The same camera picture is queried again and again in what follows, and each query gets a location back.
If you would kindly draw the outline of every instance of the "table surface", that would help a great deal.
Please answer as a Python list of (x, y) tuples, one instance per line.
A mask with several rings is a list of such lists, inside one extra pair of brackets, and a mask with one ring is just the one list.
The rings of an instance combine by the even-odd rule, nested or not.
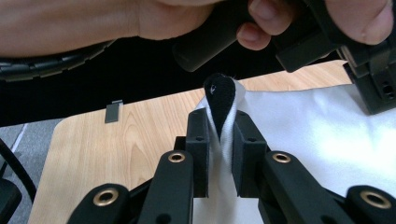
[[(342, 61), (240, 82), (248, 91), (299, 91), (350, 83)], [(105, 183), (133, 189), (152, 178), (161, 155), (186, 135), (188, 114), (204, 97), (186, 91), (120, 107), (105, 124), (99, 110), (64, 119), (55, 128), (29, 223), (66, 223), (82, 198)]]

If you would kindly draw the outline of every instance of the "black cable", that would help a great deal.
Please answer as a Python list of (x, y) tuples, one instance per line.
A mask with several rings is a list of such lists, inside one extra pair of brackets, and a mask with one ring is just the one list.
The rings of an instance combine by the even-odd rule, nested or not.
[(22, 81), (62, 73), (102, 53), (115, 40), (91, 45), (82, 49), (30, 58), (1, 58), (0, 81)]
[(25, 186), (27, 193), (29, 194), (30, 200), (32, 203), (35, 200), (35, 183), (27, 174), (26, 170), (23, 168), (21, 162), (15, 157), (14, 153), (12, 153), (11, 149), (3, 142), (0, 138), (0, 154), (6, 161), (6, 163), (11, 167), (14, 173), (18, 176), (21, 180), (22, 184)]

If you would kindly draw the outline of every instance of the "human hand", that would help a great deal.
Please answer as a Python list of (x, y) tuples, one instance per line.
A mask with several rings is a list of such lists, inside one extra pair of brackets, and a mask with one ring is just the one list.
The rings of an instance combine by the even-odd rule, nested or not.
[[(391, 0), (325, 0), (334, 23), (355, 41), (374, 45), (393, 28)], [(284, 0), (249, 0), (248, 10), (256, 23), (245, 23), (237, 32), (239, 43), (248, 49), (265, 48), (271, 35), (284, 32), (297, 8)]]
[(29, 57), (122, 37), (167, 39), (200, 26), (220, 0), (0, 0), (0, 56)]

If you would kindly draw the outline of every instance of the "white towel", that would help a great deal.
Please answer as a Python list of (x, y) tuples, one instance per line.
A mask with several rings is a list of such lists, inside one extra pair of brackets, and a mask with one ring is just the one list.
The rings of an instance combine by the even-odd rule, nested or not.
[(368, 115), (354, 85), (286, 92), (245, 91), (237, 82), (235, 87), (221, 134), (206, 98), (197, 106), (206, 107), (211, 152), (209, 199), (194, 199), (194, 224), (262, 223), (258, 200), (236, 197), (236, 110), (251, 116), (272, 150), (297, 157), (322, 187), (345, 197), (352, 186), (370, 185), (396, 196), (396, 109)]

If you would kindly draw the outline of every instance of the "dark background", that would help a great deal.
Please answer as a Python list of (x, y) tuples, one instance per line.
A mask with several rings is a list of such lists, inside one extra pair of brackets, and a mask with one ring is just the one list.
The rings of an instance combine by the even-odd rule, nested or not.
[[(203, 87), (205, 78), (223, 73), (235, 79), (283, 70), (270, 45), (261, 51), (232, 44), (193, 73), (180, 68), (172, 55), (176, 39), (139, 37), (117, 40), (82, 66), (52, 77), (0, 82), (0, 127), (58, 119)], [(325, 61), (336, 58), (331, 55)]]

